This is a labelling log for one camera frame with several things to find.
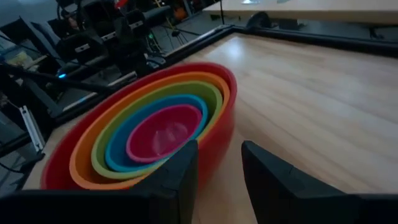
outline blue bowl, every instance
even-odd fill
[[[138,124],[156,111],[181,104],[192,105],[201,111],[202,119],[190,139],[198,137],[207,123],[206,103],[201,98],[189,94],[161,98],[136,111],[116,130],[105,150],[105,161],[108,167],[116,172],[132,172],[152,167],[153,164],[135,162],[127,155],[126,143],[129,135]]]

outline metal stand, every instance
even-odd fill
[[[0,141],[12,141],[23,133],[24,131],[19,128],[18,125],[14,124],[6,115],[0,112]],[[17,152],[25,159],[25,161],[34,159],[37,154],[30,144],[20,147]]]
[[[38,99],[50,110],[49,112],[51,117],[56,117],[62,113],[62,108],[59,107],[35,82],[25,78],[23,84],[29,87]]]
[[[21,112],[21,115],[24,119],[26,128],[29,132],[29,136],[32,140],[36,152],[40,152],[41,150],[43,150],[45,142],[35,118],[26,106],[22,106],[21,108],[19,108],[19,111]]]

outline pink bowl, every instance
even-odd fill
[[[201,112],[192,105],[163,108],[132,130],[126,152],[132,160],[146,163],[171,156],[193,137],[200,121]]]

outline table surface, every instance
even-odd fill
[[[234,34],[181,63],[206,61],[236,76],[236,129],[198,194],[193,223],[256,223],[241,164],[245,139],[344,192],[398,192],[396,59]],[[81,117],[52,133],[25,189],[39,188],[46,160]]]
[[[242,4],[243,1],[249,0],[223,0],[224,15],[251,16],[264,11],[279,19],[398,24],[396,0],[259,0],[259,4]],[[220,15],[220,2],[203,11]]]

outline stacked bowls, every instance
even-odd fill
[[[214,63],[161,70],[119,90],[80,120],[55,148],[42,189],[128,189],[191,139],[202,188],[228,150],[234,75]]]

